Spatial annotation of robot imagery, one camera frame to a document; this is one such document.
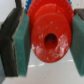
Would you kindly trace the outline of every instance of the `circular opening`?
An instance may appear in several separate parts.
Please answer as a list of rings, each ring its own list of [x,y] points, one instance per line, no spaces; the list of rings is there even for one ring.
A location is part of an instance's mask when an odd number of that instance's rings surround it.
[[[47,49],[53,49],[57,46],[57,37],[55,34],[48,34],[45,37],[45,41],[44,41],[45,47]]]

